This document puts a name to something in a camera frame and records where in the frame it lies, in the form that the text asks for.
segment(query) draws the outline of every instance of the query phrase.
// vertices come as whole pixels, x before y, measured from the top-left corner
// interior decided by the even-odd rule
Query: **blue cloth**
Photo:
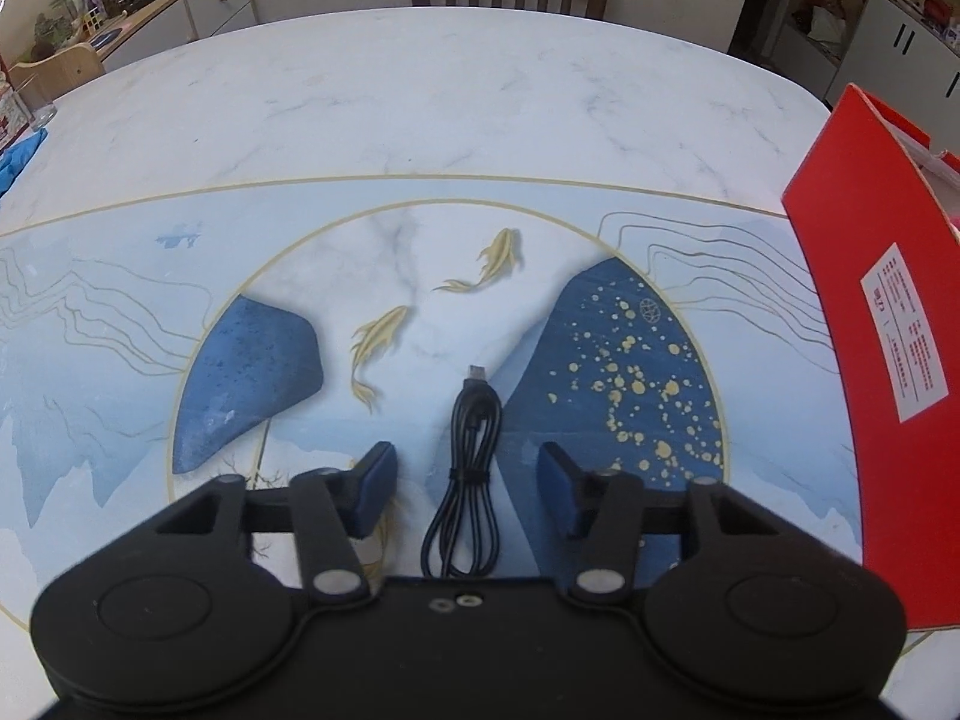
[[[21,170],[27,167],[27,162],[30,162],[30,158],[37,153],[37,148],[46,137],[46,129],[41,129],[37,134],[0,154],[0,196],[6,194],[7,189],[13,186],[13,181],[20,175]]]

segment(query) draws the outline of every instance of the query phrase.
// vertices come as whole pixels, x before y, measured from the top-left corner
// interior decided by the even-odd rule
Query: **blue rock pattern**
[[[203,341],[176,413],[173,471],[198,469],[263,420],[323,386],[310,322],[238,295]]]
[[[542,443],[558,442],[586,469],[683,490],[695,476],[723,476],[719,420],[697,350],[655,290],[616,258],[574,276],[505,404],[496,452],[541,572],[568,574],[577,546],[539,502]],[[678,558],[678,538],[650,536],[635,581],[650,584]]]

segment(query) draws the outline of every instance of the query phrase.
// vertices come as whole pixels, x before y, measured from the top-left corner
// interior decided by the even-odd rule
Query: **white label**
[[[947,397],[947,379],[937,344],[896,244],[880,257],[860,285],[880,336],[896,412],[904,422]]]

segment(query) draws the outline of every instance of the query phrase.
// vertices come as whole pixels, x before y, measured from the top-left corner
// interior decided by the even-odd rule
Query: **black usb cable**
[[[490,466],[502,418],[503,405],[483,368],[471,365],[450,416],[450,481],[421,546],[421,571],[426,577],[435,576],[430,570],[430,550],[438,537],[441,577],[484,577],[496,566],[500,531],[490,498]],[[469,522],[472,549],[466,571],[453,565],[464,518]]]

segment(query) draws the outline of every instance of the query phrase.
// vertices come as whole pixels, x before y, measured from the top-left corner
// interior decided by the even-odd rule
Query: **gold fish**
[[[363,402],[371,412],[373,412],[373,401],[376,400],[376,391],[371,386],[357,381],[357,368],[370,360],[370,357],[378,348],[386,348],[394,342],[394,335],[406,319],[408,309],[408,306],[392,308],[386,314],[383,314],[380,319],[373,319],[373,322],[367,322],[362,327],[358,327],[353,334],[354,338],[360,336],[360,340],[350,348],[350,351],[353,352],[350,390],[354,397]]]
[[[456,278],[449,278],[443,285],[436,287],[436,290],[444,290],[450,293],[468,293],[477,290],[487,282],[493,281],[501,275],[506,275],[517,264],[517,233],[506,227],[496,234],[491,245],[480,252],[477,259],[487,258],[487,264],[480,271],[480,280],[476,284],[470,284],[469,281],[461,281]]]

